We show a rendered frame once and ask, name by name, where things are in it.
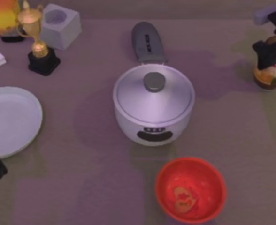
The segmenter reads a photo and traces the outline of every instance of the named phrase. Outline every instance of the lid knob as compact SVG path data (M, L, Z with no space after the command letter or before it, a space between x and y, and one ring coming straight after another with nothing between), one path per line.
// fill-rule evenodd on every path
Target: lid knob
M163 90L165 86L165 81L166 79L164 75L158 72L148 73L143 78L144 87L149 92L153 92L153 93Z

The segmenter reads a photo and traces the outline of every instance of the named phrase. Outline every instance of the plate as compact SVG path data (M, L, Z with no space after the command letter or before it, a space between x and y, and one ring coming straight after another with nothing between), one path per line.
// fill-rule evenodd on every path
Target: plate
M37 136L42 119L42 106L32 93L0 87L0 158L25 149Z

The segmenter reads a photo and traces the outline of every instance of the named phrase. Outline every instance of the rice cooker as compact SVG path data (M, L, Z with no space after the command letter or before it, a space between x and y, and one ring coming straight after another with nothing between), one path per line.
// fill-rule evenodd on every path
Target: rice cooker
M157 29L140 22L132 30L132 46L142 65L115 83L115 116L124 134L144 146L177 139L187 127L195 102L192 83L167 61Z

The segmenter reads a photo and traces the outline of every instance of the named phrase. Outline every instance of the bowl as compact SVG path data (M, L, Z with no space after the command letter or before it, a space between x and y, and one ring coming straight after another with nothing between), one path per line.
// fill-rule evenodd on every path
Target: bowl
M211 164L196 157L181 157L160 170L155 194L159 205L172 218L200 224L221 212L227 188L222 175Z

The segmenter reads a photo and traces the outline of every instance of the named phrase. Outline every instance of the table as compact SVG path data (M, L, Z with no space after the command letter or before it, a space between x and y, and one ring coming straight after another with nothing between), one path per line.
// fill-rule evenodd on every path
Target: table
M252 81L250 46L273 30L249 20L154 20L168 65L196 90L191 122L174 143L129 141L114 117L112 88L138 63L137 20L83 20L83 33L49 77L27 69L32 40L0 41L0 86L41 101L45 119L26 150L5 159L0 225L178 225L159 209L153 183L178 156L198 156L224 175L228 200L206 225L276 225L276 90Z

